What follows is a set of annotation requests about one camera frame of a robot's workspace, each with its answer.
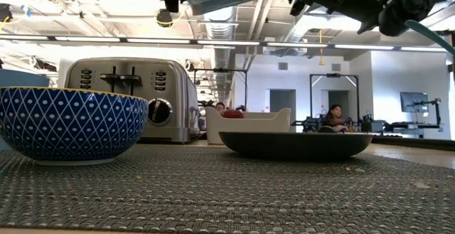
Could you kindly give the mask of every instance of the black shallow bowl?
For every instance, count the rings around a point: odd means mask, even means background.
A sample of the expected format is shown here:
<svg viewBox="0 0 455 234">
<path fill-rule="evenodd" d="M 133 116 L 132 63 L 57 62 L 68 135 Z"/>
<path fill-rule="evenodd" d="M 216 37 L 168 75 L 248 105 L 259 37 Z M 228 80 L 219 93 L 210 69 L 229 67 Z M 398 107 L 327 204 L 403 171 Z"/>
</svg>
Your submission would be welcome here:
<svg viewBox="0 0 455 234">
<path fill-rule="evenodd" d="M 304 161 L 346 159 L 361 153 L 373 138 L 369 134 L 220 132 L 223 143 L 245 156 Z"/>
</svg>

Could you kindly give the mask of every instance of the dark bowl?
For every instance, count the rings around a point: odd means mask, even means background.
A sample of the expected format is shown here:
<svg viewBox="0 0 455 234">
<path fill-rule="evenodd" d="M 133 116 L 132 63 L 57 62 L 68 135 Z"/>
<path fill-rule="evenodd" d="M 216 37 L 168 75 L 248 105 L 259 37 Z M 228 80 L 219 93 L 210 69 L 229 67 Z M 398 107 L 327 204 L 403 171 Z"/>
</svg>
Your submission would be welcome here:
<svg viewBox="0 0 455 234">
<path fill-rule="evenodd" d="M 302 161 L 333 161 L 361 153 L 369 134 L 220 132 L 223 143 L 245 156 Z"/>
<path fill-rule="evenodd" d="M 0 136 L 45 165 L 114 160 L 140 138 L 148 102 L 106 92 L 0 87 Z"/>
</svg>

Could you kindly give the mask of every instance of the stainless steel toaster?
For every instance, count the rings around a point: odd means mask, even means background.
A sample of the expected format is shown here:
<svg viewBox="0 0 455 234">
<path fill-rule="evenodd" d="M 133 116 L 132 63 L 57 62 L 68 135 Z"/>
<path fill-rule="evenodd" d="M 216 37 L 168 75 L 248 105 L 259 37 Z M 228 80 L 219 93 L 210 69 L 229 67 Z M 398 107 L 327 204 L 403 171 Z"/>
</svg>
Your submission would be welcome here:
<svg viewBox="0 0 455 234">
<path fill-rule="evenodd" d="M 175 61 L 83 59 L 69 68 L 65 87 L 115 92 L 148 100 L 149 123 L 142 138 L 189 142 L 199 135 L 196 87 Z"/>
</svg>

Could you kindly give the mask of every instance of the blue and white patterned bowl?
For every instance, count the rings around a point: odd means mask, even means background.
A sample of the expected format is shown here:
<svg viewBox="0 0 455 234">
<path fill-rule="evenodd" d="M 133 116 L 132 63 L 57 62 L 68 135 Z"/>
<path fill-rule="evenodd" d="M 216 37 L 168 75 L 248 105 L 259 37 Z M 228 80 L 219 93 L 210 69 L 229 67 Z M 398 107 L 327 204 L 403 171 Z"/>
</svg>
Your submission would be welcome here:
<svg viewBox="0 0 455 234">
<path fill-rule="evenodd" d="M 38 164 L 112 161 L 140 138 L 147 114 L 148 102 L 128 95 L 0 87 L 0 135 Z"/>
</svg>

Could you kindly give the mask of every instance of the woman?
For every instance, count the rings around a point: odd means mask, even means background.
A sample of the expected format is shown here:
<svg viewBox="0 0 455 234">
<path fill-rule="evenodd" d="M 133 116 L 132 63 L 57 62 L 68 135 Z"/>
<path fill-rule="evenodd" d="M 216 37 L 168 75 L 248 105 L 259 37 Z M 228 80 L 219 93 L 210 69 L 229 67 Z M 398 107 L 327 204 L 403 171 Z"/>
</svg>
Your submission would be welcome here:
<svg viewBox="0 0 455 234">
<path fill-rule="evenodd" d="M 226 108 L 225 104 L 222 102 L 219 102 L 215 105 L 215 109 L 218 112 L 218 114 L 220 114 L 220 115 L 223 113 L 223 111 L 225 111 L 225 108 Z"/>
<path fill-rule="evenodd" d="M 344 123 L 345 121 L 341 119 L 340 105 L 332 105 L 322 121 L 323 126 L 332 127 L 337 132 L 347 130 L 347 126 L 345 126 Z"/>
</svg>

